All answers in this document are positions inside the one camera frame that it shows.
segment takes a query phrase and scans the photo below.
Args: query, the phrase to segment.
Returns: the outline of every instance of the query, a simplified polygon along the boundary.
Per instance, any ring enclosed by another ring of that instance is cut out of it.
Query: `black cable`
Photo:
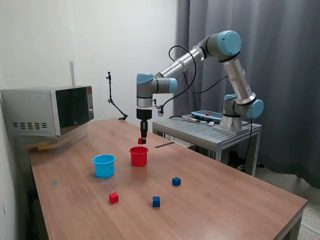
[[[247,162],[247,159],[248,159],[248,152],[249,152],[249,148],[250,148],[251,136],[252,136],[252,118],[250,121],[250,136],[249,136],[248,147],[247,147],[246,153],[245,153],[245,162]],[[246,170],[246,164],[243,165],[242,172],[244,172],[245,170]]]
[[[186,75],[185,73],[183,73],[183,76],[184,76],[184,80],[185,80],[185,83],[186,85],[188,85],[188,81],[187,81],[187,78],[186,78]],[[193,92],[194,94],[203,94],[205,93],[206,91],[209,91],[210,89],[212,89],[215,85],[217,85],[218,83],[220,83],[223,79],[227,78],[228,76],[224,76],[223,78],[221,78],[220,80],[216,81],[212,86],[208,87],[206,90],[203,90],[203,91],[193,91],[191,89],[191,87],[189,88],[189,90],[191,92]]]
[[[194,83],[194,81],[195,81],[195,79],[196,79],[197,64],[196,64],[196,60],[195,60],[194,56],[192,56],[191,52],[190,52],[188,49],[186,49],[184,46],[174,45],[173,47],[171,47],[171,48],[169,49],[169,52],[168,52],[169,58],[170,58],[171,60],[173,60],[173,58],[171,57],[170,53],[171,53],[172,49],[174,49],[174,48],[184,49],[186,52],[188,52],[188,53],[190,54],[190,56],[192,57],[193,63],[194,63],[194,75],[193,75],[193,79],[192,79],[190,85],[188,85],[185,90],[183,90],[183,91],[180,92],[179,94],[173,96],[172,98],[168,99],[167,101],[164,102],[164,104],[162,104],[162,105],[160,105],[159,107],[157,107],[158,109],[160,109],[161,112],[164,111],[164,107],[165,107],[165,105],[166,105],[169,101],[171,101],[171,100],[179,97],[180,95],[182,95],[183,93],[185,93],[188,89],[190,89],[191,85]]]
[[[173,116],[170,116],[169,118],[170,118],[170,119],[172,119],[172,118],[181,118],[181,119],[182,119],[182,116],[173,115]]]
[[[172,60],[172,61],[175,61],[172,57],[171,57],[171,55],[170,55],[170,50],[169,50],[169,58]],[[184,76],[184,80],[185,80],[185,83],[186,83],[186,85],[189,87],[189,90],[191,91],[191,92],[193,92],[194,94],[203,94],[203,93],[205,93],[206,91],[209,91],[211,88],[213,88],[215,85],[217,85],[218,83],[220,83],[220,81],[222,81],[223,79],[225,79],[225,78],[227,78],[228,76],[224,76],[223,78],[221,78],[220,80],[218,80],[217,82],[215,82],[212,86],[210,86],[209,88],[207,88],[206,90],[203,90],[203,91],[193,91],[192,89],[191,89],[191,84],[190,84],[190,86],[189,86],[189,84],[188,84],[188,80],[187,80],[187,77],[186,77],[186,74],[183,72],[182,73],[183,74],[183,76]]]
[[[108,103],[112,104],[123,115],[123,117],[119,117],[119,120],[126,120],[128,115],[125,114],[123,111],[121,111],[120,108],[117,107],[117,105],[115,104],[115,102],[112,99],[112,96],[111,96],[111,74],[110,74],[109,71],[108,71],[108,76],[106,76],[105,78],[107,80],[109,80],[109,99],[108,99]]]

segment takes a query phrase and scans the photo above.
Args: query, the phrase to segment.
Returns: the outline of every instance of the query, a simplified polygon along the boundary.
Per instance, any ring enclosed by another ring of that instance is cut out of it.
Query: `blue joint cap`
[[[264,110],[264,102],[260,99],[258,100],[255,100],[250,108],[248,109],[248,112],[246,113],[246,116],[249,118],[249,119],[255,119],[257,117],[259,117],[263,110]]]
[[[151,73],[138,73],[136,75],[136,84],[145,84],[154,79],[154,75]]]
[[[235,94],[227,94],[224,96],[224,100],[234,99],[236,97],[237,97],[237,95],[235,95]]]
[[[235,31],[222,31],[218,34],[216,39],[220,51],[227,55],[236,55],[241,50],[242,40]]]
[[[178,82],[175,78],[169,78],[169,93],[173,94],[178,89]]]

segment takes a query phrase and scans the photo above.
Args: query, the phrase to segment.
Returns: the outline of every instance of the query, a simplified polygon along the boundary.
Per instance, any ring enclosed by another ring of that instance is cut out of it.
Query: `black flexible arm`
[[[125,114],[123,111],[121,111],[117,105],[115,104],[115,102],[112,100],[112,96],[111,96],[111,72],[108,71],[108,76],[106,76],[105,78],[107,80],[109,80],[109,99],[108,99],[108,103],[112,104],[116,109],[118,109],[118,111],[123,115],[123,117],[119,117],[119,120],[126,120],[126,118],[128,117],[127,114]]]

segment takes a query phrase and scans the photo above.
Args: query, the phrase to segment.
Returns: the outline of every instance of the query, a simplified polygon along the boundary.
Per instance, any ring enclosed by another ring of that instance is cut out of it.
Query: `grey curtain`
[[[234,30],[242,38],[240,60],[264,112],[258,160],[269,169],[304,178],[320,188],[320,1],[181,0],[177,44],[191,48],[204,37]],[[177,51],[177,57],[184,54]],[[191,87],[205,90],[225,75],[217,60],[197,66]],[[188,72],[189,83],[193,69]],[[179,90],[186,87],[178,79]],[[174,101],[176,115],[222,111],[228,82],[204,94],[190,91]]]

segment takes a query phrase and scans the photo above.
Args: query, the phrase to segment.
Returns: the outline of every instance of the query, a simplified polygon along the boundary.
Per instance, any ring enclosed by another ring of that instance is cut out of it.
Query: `red cube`
[[[119,202],[119,196],[116,192],[110,193],[109,194],[109,200],[110,203],[115,204],[117,202]]]

